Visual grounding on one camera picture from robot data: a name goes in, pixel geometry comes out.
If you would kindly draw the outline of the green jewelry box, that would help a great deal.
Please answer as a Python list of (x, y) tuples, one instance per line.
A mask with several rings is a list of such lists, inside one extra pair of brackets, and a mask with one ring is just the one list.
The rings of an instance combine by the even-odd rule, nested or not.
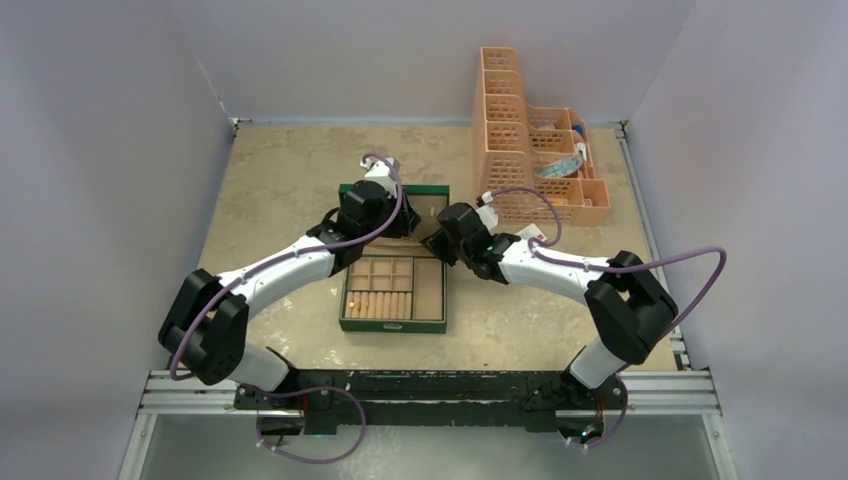
[(340, 328), (347, 333), (441, 335), (447, 331), (447, 266), (421, 243), (449, 204), (447, 185), (405, 188), (422, 221), (411, 238), (378, 238), (344, 272)]

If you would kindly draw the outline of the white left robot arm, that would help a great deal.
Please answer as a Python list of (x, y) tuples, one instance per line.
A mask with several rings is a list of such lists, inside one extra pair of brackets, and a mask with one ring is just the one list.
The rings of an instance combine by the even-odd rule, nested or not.
[(299, 288), (330, 278), (359, 260), (379, 238), (410, 236), (421, 224), (405, 191), (360, 180), (340, 193), (339, 204), (282, 251), (241, 269), (190, 273), (158, 333), (171, 367), (187, 368), (206, 385), (225, 379), (259, 389), (272, 408), (297, 399), (290, 365), (247, 341), (249, 322)]

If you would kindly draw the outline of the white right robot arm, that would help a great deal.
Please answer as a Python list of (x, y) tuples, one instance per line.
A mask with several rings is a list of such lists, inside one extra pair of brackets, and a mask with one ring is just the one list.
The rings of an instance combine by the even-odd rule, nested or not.
[(496, 219), (489, 206), (451, 204), (437, 221), (422, 243), (440, 261), (462, 263), (483, 280), (539, 288), (588, 308), (597, 337), (561, 381), (563, 397), (573, 406), (588, 405), (608, 378), (643, 363), (678, 314), (670, 294), (631, 252), (578, 257), (515, 234), (493, 233)]

